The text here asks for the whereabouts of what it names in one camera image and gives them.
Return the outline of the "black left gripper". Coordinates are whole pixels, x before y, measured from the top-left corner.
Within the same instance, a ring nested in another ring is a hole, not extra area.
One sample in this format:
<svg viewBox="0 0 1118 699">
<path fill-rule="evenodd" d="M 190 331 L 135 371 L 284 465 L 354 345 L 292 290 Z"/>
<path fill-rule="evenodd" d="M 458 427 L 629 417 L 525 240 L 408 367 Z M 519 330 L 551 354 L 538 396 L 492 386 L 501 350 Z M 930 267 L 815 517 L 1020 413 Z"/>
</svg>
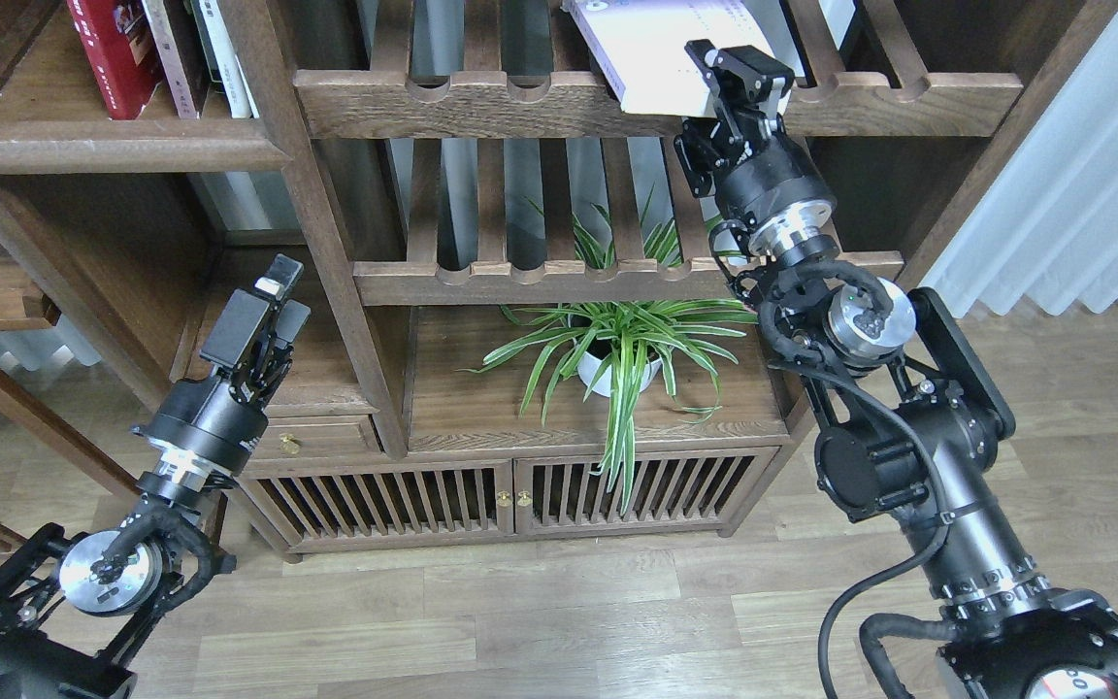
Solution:
<svg viewBox="0 0 1118 699">
<path fill-rule="evenodd" d="M 311 309 L 292 295 L 305 273 L 297 259 L 277 255 L 249 289 L 237 289 L 206 336 L 200 357 L 229 374 L 280 380 L 292 362 L 294 340 Z M 138 487 L 233 487 L 265 433 L 265 409 L 280 381 L 243 402 L 219 375 L 177 382 L 151 421 L 133 432 L 161 451 Z"/>
</svg>

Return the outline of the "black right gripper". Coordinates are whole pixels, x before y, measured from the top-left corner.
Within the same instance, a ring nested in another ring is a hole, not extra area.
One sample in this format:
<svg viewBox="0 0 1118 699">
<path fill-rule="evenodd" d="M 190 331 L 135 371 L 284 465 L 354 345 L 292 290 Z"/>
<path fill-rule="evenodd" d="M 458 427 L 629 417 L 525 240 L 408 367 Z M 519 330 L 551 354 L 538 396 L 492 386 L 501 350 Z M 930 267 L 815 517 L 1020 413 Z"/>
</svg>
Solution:
<svg viewBox="0 0 1118 699">
<path fill-rule="evenodd" d="M 781 133 L 780 102 L 794 70 L 755 46 L 719 49 L 686 42 L 713 100 L 716 119 L 684 116 L 674 138 L 680 168 L 697 198 L 714 196 L 743 257 L 833 258 L 822 232 L 835 196 L 811 158 Z M 732 147 L 729 142 L 760 142 Z"/>
</svg>

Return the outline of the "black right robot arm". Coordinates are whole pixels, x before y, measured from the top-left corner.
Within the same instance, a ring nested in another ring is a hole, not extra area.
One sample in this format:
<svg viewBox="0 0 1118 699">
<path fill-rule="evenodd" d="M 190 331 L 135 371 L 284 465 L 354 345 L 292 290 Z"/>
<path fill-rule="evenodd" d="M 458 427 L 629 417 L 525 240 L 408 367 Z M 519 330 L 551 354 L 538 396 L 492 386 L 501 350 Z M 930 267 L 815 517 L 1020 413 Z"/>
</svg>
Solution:
<svg viewBox="0 0 1118 699">
<path fill-rule="evenodd" d="M 754 46 L 705 39 L 686 54 L 713 115 L 688 116 L 674 145 L 692 193 L 713 196 L 754 270 L 726 271 L 758 317 L 777 370 L 800 376 L 819 424 L 817 485 L 858 522 L 892 514 L 904 563 L 852 584 L 822 618 L 817 668 L 835 696 L 830 636 L 858 594 L 923 568 L 938 620 L 866 616 L 858 640 L 888 698 L 908 696 L 884 637 L 939 642 L 954 698 L 1118 698 L 1118 614 L 1092 591 L 1052 585 L 999 509 L 985 472 L 1012 410 L 932 289 L 903 291 L 839 258 L 824 232 L 834 198 L 785 131 L 793 70 Z"/>
</svg>

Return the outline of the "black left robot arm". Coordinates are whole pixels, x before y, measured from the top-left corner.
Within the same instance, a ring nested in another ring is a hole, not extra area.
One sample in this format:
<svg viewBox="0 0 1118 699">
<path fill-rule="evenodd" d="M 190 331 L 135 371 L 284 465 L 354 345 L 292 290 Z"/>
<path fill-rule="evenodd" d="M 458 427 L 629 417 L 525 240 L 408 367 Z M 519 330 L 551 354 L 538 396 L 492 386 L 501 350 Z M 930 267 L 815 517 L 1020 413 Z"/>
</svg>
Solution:
<svg viewBox="0 0 1118 699">
<path fill-rule="evenodd" d="M 201 349 L 212 371 L 176 382 L 136 428 L 160 456 L 124 521 L 74 537 L 50 523 L 0 566 L 0 698 L 127 698 L 127 665 L 160 620 L 235 570 L 203 520 L 252 457 L 291 370 L 311 312 L 293 297 L 303 271 L 276 256 L 222 306 Z"/>
</svg>

